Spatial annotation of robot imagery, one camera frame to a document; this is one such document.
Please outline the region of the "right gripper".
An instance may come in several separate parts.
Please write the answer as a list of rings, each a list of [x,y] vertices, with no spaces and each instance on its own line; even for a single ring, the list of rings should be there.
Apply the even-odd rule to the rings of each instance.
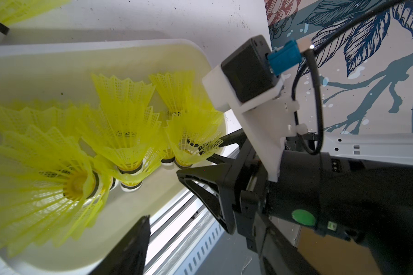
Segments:
[[[215,165],[177,171],[179,182],[202,201],[226,233],[246,238],[248,248],[257,251],[261,274],[317,275],[271,220],[258,213],[267,213],[270,182],[245,132],[239,129],[220,139],[220,148],[237,144],[239,149],[228,157],[207,158]]]

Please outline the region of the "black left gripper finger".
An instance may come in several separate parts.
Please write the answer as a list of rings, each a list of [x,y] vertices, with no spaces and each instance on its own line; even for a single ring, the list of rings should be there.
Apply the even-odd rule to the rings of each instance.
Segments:
[[[150,217],[141,217],[92,275],[142,275],[150,241]]]

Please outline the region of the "yellow shuttlecock three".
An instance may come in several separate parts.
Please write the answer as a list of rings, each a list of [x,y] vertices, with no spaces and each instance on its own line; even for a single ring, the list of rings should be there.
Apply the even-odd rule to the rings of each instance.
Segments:
[[[218,111],[187,111],[173,114],[164,135],[175,156],[176,165],[188,168],[217,153],[224,115]]]

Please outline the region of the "yellow shuttlecock seven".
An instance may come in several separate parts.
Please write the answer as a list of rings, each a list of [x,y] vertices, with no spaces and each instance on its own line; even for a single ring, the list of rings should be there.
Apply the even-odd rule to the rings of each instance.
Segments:
[[[94,226],[112,178],[101,174],[77,139],[56,127],[7,131],[0,144],[0,250],[62,246]]]

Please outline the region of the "yellow shuttlecock two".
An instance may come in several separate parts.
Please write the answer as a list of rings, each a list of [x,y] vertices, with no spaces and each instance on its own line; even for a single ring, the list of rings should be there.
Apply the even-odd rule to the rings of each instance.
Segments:
[[[156,87],[170,115],[186,110],[188,93],[192,91],[195,80],[194,71],[150,74],[148,78]]]

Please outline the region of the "yellow shuttlecock five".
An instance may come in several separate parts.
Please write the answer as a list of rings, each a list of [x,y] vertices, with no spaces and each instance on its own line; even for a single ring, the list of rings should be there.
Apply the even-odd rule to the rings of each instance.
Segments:
[[[78,131],[95,153],[122,171],[134,171],[158,142],[159,113],[132,100],[100,102],[98,108],[78,107]]]

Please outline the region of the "white storage box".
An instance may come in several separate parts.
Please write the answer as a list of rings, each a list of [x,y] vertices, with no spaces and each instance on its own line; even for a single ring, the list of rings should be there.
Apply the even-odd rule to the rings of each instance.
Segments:
[[[157,80],[211,70],[188,40],[0,46],[0,251],[88,269],[179,190]]]

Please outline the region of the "yellow shuttlecock eight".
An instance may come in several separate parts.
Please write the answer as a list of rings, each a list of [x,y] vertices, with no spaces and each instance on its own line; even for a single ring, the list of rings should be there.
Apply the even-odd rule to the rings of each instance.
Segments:
[[[69,3],[64,0],[0,0],[0,33],[7,35],[9,26]]]

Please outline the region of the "yellow shuttlecock six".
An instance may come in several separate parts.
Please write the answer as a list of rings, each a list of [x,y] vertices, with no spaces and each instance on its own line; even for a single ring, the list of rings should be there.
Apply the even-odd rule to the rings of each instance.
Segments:
[[[142,186],[145,178],[161,166],[161,160],[163,160],[164,155],[164,150],[152,147],[148,149],[141,165],[129,171],[122,170],[100,155],[94,158],[94,165],[101,174],[111,177],[114,181],[118,181],[121,189],[126,192],[133,192]]]

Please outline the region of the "yellow shuttlecock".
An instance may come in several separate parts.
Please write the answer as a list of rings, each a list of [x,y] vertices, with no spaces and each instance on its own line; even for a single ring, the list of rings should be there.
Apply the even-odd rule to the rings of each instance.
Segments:
[[[78,122],[79,110],[71,102],[34,100],[0,104],[0,133],[14,131],[23,134],[29,126],[46,132],[56,127],[64,136],[73,136],[78,140],[81,137]]]

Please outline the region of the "yellow shuttlecock four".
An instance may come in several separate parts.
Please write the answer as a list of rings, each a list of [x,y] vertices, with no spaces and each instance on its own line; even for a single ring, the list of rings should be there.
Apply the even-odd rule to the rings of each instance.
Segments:
[[[133,81],[130,78],[119,79],[103,74],[92,74],[92,82],[103,107],[120,107],[127,103],[148,106],[156,90],[153,84]]]

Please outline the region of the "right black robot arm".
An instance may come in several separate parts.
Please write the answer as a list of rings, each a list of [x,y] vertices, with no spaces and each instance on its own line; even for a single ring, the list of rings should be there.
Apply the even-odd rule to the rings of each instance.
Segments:
[[[264,275],[317,270],[272,218],[367,247],[384,275],[413,275],[413,134],[341,135],[328,152],[308,154],[291,137],[280,145],[242,130],[223,137],[236,158],[209,157],[179,181],[229,234],[257,253]]]

